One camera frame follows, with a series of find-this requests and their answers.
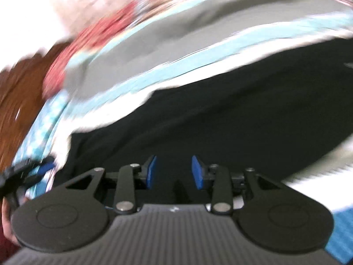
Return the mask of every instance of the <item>black fabric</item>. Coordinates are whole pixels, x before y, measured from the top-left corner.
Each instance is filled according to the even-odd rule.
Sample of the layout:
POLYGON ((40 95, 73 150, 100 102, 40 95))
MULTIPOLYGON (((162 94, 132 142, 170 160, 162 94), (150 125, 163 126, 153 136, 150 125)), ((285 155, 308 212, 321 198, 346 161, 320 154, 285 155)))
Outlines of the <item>black fabric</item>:
POLYGON ((114 124, 73 134, 54 185, 94 167, 112 172, 141 164, 151 154, 158 156, 154 183, 137 192, 141 203, 209 202, 196 189, 193 154, 282 180, 353 132, 352 49, 352 40, 337 39, 156 91, 114 124))

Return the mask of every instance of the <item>white fabric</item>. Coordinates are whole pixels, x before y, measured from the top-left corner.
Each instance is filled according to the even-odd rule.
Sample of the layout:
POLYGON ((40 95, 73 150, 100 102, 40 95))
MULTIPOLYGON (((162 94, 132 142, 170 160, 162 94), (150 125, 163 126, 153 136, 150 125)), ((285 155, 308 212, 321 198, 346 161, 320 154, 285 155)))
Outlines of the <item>white fabric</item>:
POLYGON ((0 0, 0 71, 69 37, 49 0, 0 0))
MULTIPOLYGON (((340 171, 286 184, 335 213, 353 207, 352 181, 353 166, 346 166, 340 171)), ((244 201, 241 196, 233 200, 235 209, 243 205, 244 201)))

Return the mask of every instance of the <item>hand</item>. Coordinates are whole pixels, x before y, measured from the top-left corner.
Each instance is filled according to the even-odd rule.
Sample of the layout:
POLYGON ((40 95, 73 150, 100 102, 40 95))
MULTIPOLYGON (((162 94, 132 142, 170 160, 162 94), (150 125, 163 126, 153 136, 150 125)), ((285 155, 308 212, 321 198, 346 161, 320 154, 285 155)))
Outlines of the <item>hand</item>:
POLYGON ((12 232, 11 222, 10 222, 10 205, 8 204, 8 201, 5 198, 2 200, 1 221, 2 221, 2 228, 4 230, 5 238, 10 240, 12 243, 16 244, 17 246, 20 246, 17 241, 17 238, 12 232))

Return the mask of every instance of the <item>blurry textile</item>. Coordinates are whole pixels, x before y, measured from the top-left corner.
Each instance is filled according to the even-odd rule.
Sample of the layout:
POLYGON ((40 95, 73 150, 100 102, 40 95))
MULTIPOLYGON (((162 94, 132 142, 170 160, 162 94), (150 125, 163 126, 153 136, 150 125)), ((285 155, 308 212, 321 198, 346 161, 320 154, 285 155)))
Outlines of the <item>blurry textile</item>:
POLYGON ((191 53, 181 59, 164 63, 158 67, 143 72, 123 83, 112 86, 109 90, 96 94, 88 100, 70 101, 72 114, 83 115, 105 103, 112 102, 119 96, 138 92, 147 86, 166 81, 194 69, 221 61, 228 56, 238 54, 248 47, 278 38, 295 38, 305 35, 322 33, 329 29, 340 30, 351 28, 353 11, 313 15, 291 22, 278 22, 259 25, 245 29, 231 37, 219 41, 205 49, 191 53))
POLYGON ((135 2, 118 11, 109 18, 84 29, 77 38, 53 62, 43 81, 43 98, 49 99, 62 88, 64 69, 70 58, 80 49, 101 48, 113 36, 124 30, 133 21, 135 2))
POLYGON ((203 0, 129 31, 111 49, 67 67, 64 88, 87 100, 155 67, 221 42, 255 26, 347 10, 335 0, 203 0))
MULTIPOLYGON (((99 1, 100 0, 95 0, 94 3, 99 4, 99 1)), ((126 4, 126 3, 119 4, 117 3, 116 0, 109 0, 109 1, 111 3, 114 3, 114 6, 112 6, 112 8, 115 11, 117 9, 121 9, 123 4, 126 4)), ((72 22, 72 21, 68 22, 67 21, 68 18, 64 19, 64 22, 66 21, 67 27, 70 28, 70 23, 73 23, 72 25, 75 25, 75 30, 71 28, 71 31, 73 33, 76 33, 78 31, 77 29, 83 28, 83 25, 77 25, 77 21, 80 21, 80 22, 82 21, 83 23, 85 23, 84 24, 85 26, 93 24, 93 21, 97 19, 98 19, 98 22, 80 31, 77 38, 72 43, 71 47, 68 48, 66 51, 64 51, 62 55, 60 55, 58 59, 54 62, 53 66, 48 71, 48 74, 45 77, 45 80, 43 83, 43 97, 45 99, 52 97, 62 88, 62 83, 65 76, 65 72, 64 72, 65 67, 69 59, 78 50, 81 50, 81 49, 90 50, 92 48, 95 48, 95 49, 100 48, 104 46, 112 38, 112 36, 118 34, 122 30, 124 30, 127 26, 137 25, 145 21, 146 19, 151 18, 185 0, 130 0, 130 1, 131 1, 130 3, 128 3, 125 7, 123 7, 121 10, 119 10, 112 16, 108 15, 112 13, 112 9, 110 10, 105 9, 106 12, 104 12, 104 16, 106 17, 99 20, 97 17, 103 16, 102 9, 100 9, 98 11, 99 13, 95 14, 97 15, 97 17, 94 18, 93 20, 90 19, 89 21, 87 21, 87 19, 84 19, 84 18, 76 20, 77 13, 84 13, 85 11, 95 11, 96 8, 94 7, 94 4, 78 3, 80 5, 79 6, 80 11, 73 11, 73 9, 75 9, 75 3, 68 2, 66 6, 63 6, 62 3, 60 3, 59 1, 54 3, 55 5, 61 5, 59 13, 62 15, 62 17, 63 16, 66 17, 68 13, 72 13, 72 15, 74 15, 75 22, 72 22)))
POLYGON ((334 231, 326 250, 343 264, 353 259, 353 208, 333 215, 334 231))
POLYGON ((19 61, 0 73, 0 171, 12 159, 44 104, 42 83, 47 70, 69 43, 54 45, 45 55, 19 61))

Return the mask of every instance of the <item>blue patterned cloth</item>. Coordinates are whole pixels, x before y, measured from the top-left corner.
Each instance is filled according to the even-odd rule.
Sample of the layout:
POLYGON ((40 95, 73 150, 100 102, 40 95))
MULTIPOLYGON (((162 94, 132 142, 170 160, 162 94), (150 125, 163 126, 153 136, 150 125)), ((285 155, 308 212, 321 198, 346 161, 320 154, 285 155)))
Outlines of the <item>blue patterned cloth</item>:
POLYGON ((41 159, 49 154, 44 152, 49 136, 67 104, 68 95, 64 91, 46 101, 18 149, 12 164, 29 157, 41 159))
POLYGON ((353 208, 335 213, 333 216, 335 228, 326 251, 346 264, 353 258, 353 208))

